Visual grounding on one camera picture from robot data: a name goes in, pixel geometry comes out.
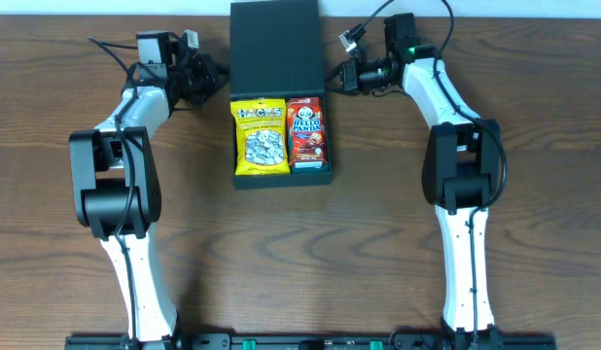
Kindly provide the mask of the black storage box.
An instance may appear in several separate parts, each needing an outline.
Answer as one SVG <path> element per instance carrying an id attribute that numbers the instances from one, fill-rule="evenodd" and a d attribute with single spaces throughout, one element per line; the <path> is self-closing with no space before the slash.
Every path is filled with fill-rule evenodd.
<path id="1" fill-rule="evenodd" d="M 333 180 L 326 116 L 322 32 L 315 1 L 236 2 L 230 6 L 230 103 L 319 97 L 325 113 L 328 168 L 289 175 L 236 176 L 239 190 L 327 185 Z"/>

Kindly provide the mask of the yellow snack bag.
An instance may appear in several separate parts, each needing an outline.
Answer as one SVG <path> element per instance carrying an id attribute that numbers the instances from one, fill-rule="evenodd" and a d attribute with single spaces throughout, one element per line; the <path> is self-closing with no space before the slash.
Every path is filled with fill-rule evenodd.
<path id="1" fill-rule="evenodd" d="M 232 101 L 236 176 L 289 175 L 284 99 Z"/>

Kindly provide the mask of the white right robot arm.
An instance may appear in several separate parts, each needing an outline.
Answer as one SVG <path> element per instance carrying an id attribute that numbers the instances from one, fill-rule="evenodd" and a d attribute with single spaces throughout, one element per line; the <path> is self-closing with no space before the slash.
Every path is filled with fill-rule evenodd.
<path id="1" fill-rule="evenodd" d="M 421 43 L 410 14 L 384 22 L 386 55 L 365 58 L 365 26 L 339 39 L 349 54 L 331 75 L 337 93 L 369 94 L 390 86 L 413 100 L 430 129 L 422 191 L 434 206 L 442 234 L 446 292 L 439 349 L 496 349 L 500 345 L 488 301 L 485 229 L 489 208 L 507 178 L 500 129 L 474 112 L 449 80 L 442 49 Z"/>

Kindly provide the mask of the red Hello Panda box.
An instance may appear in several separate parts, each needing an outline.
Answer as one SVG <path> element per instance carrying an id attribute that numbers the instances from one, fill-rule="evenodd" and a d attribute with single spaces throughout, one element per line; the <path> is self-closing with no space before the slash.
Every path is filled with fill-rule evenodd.
<path id="1" fill-rule="evenodd" d="M 293 173 L 321 172 L 328 168 L 325 113 L 319 97 L 292 98 L 287 102 L 288 158 Z"/>

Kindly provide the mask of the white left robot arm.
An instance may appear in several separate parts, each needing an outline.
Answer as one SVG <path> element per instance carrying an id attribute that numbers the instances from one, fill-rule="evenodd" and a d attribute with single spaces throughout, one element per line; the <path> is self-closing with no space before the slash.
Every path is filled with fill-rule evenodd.
<path id="1" fill-rule="evenodd" d="M 229 72 L 199 50 L 185 30 L 136 35 L 138 59 L 124 65 L 121 102 L 91 129 L 69 137 L 75 214 L 109 256 L 128 317 L 120 335 L 71 335 L 68 349 L 203 349 L 206 335 L 183 332 L 163 279 L 156 247 L 161 214 L 151 141 L 178 111 L 200 106 L 228 81 Z"/>

